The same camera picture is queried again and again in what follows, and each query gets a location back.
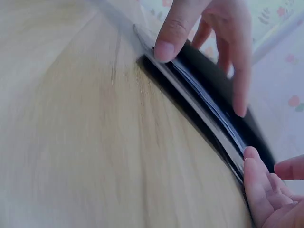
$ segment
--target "light wood surface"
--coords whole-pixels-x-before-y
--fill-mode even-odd
[[[243,228],[230,170],[139,69],[135,0],[0,1],[1,228]]]

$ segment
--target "wallet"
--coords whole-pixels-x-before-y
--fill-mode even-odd
[[[234,113],[232,80],[188,40],[172,61],[157,61],[155,41],[139,26],[133,28],[144,49],[139,59],[142,69],[207,139],[237,180],[243,184],[247,146],[255,147],[268,170],[274,172],[275,160],[250,106],[244,118]]]

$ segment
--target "wood grain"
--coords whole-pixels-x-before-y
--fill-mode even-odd
[[[136,64],[134,0],[0,2],[0,227],[250,226],[230,170]]]

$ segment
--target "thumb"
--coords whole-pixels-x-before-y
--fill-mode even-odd
[[[174,59],[202,11],[211,0],[175,0],[158,34],[154,56],[162,62]]]

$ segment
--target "child's hand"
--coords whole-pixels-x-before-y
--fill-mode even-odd
[[[245,0],[174,0],[160,30],[155,57],[171,61],[180,52],[192,27],[202,15],[193,46],[200,46],[211,29],[216,33],[219,52],[218,65],[227,73],[234,67],[235,113],[244,116],[251,77],[251,16]]]
[[[304,179],[304,156],[277,164],[276,174],[268,172],[253,147],[246,149],[244,157],[245,191],[256,227],[303,227],[304,196],[294,195],[282,179]]]

